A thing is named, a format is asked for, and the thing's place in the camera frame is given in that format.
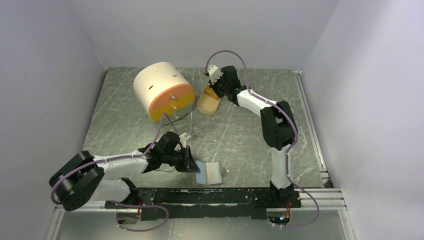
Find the gold oval tray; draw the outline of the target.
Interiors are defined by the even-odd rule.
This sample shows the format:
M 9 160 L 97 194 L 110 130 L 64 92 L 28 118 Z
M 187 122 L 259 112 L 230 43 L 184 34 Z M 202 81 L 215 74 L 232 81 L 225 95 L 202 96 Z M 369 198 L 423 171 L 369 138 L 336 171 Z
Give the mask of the gold oval tray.
M 197 109 L 202 114 L 213 115 L 218 110 L 220 102 L 221 98 L 209 85 L 206 85 L 197 101 Z

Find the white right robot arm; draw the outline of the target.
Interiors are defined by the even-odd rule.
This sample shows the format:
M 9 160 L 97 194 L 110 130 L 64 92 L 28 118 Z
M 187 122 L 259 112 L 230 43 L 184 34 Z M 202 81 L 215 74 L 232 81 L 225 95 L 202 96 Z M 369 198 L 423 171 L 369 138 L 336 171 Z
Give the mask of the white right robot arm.
M 237 70 L 232 65 L 218 68 L 211 64 L 206 67 L 205 75 L 209 77 L 209 87 L 219 98 L 227 97 L 233 104 L 260 117 L 262 136 L 272 156 L 270 187 L 273 191 L 269 199 L 275 207 L 282 207 L 294 192 L 289 151 L 298 140 L 298 130 L 288 102 L 269 100 L 247 85 L 241 85 Z

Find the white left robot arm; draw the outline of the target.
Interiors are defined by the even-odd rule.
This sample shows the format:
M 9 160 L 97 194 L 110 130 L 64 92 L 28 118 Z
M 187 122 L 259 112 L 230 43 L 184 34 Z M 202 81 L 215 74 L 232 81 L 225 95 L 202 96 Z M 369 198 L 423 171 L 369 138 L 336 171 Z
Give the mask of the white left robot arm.
M 156 171 L 162 165 L 180 173 L 201 172 L 184 138 L 168 131 L 130 153 L 99 156 L 87 150 L 78 152 L 49 179 L 50 199 L 68 212 L 97 201 L 126 208 L 142 206 L 131 178 Z

